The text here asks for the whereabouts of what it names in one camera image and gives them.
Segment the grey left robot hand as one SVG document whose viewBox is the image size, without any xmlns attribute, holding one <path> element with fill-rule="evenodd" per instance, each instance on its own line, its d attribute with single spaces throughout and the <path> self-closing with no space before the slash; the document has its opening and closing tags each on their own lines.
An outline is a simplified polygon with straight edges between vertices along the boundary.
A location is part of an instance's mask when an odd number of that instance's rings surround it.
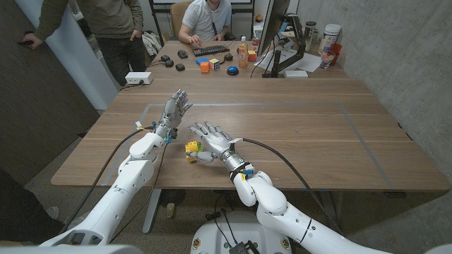
<svg viewBox="0 0 452 254">
<path fill-rule="evenodd" d="M 162 116 L 155 127 L 155 134 L 166 137 L 182 122 L 186 111 L 192 106 L 188 103 L 187 93 L 177 90 L 166 102 Z"/>
</svg>

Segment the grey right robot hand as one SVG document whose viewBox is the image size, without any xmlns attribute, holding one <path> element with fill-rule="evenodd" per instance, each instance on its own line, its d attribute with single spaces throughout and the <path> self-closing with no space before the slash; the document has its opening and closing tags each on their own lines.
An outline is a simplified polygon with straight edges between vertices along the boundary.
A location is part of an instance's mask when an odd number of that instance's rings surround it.
<svg viewBox="0 0 452 254">
<path fill-rule="evenodd" d="M 196 123 L 195 127 L 189 130 L 201 139 L 202 152 L 187 152 L 186 155 L 201 160 L 205 163 L 211 163 L 214 159 L 219 159 L 229 172 L 245 171 L 252 174 L 254 167 L 250 162 L 246 162 L 234 148 L 230 146 L 232 138 L 222 132 L 219 126 L 212 126 L 210 123 Z"/>
</svg>

